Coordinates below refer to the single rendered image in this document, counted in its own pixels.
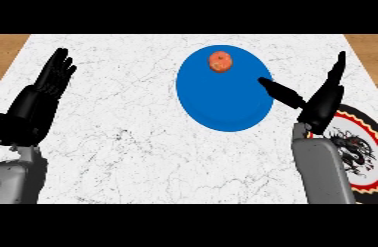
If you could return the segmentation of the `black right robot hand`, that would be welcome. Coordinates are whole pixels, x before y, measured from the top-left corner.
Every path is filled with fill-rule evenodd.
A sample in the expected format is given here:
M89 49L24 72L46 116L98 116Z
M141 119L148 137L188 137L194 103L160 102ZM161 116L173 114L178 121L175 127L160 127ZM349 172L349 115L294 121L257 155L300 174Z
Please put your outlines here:
M291 108L303 109L297 121L309 126L309 131L316 135L324 134L341 104L344 86L340 81L344 69L346 52L341 51L338 60L328 72L328 78L309 101L304 101L299 93L282 84L265 77L259 78L259 83L265 87L269 96Z

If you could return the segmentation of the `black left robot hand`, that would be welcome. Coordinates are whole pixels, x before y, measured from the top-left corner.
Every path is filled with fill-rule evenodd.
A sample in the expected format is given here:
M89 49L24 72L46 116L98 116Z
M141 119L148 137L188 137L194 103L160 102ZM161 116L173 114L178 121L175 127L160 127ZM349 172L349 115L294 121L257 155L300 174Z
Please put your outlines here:
M8 113L0 113L0 145L28 147L43 141L76 70L68 49L58 48L34 84L22 89Z

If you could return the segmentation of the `black-rimmed patterned white plate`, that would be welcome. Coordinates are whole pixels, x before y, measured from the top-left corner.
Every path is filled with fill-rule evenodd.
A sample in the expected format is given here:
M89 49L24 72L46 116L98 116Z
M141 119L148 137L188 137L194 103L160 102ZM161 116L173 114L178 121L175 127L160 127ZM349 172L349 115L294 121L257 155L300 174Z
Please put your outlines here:
M341 104L322 135L336 145L358 204L378 204L378 123Z

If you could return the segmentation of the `blue plate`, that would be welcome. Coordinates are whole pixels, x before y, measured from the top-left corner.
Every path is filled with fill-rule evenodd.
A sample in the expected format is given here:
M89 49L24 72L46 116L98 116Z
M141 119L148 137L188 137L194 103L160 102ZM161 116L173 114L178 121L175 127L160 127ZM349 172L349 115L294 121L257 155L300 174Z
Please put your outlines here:
M219 51L232 59L226 72L210 68L210 56ZM260 77L272 79L265 63L237 46L211 45L188 56L178 73L176 92L183 110L201 125L237 132L263 121L273 98L259 83Z

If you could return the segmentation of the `orange squash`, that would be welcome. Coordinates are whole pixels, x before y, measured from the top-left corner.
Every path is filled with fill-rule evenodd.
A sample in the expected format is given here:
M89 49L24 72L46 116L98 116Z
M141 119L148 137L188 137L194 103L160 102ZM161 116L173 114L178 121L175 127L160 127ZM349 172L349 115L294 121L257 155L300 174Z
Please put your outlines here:
M226 72L234 65L231 54L225 51L216 51L209 57L209 65L216 73Z

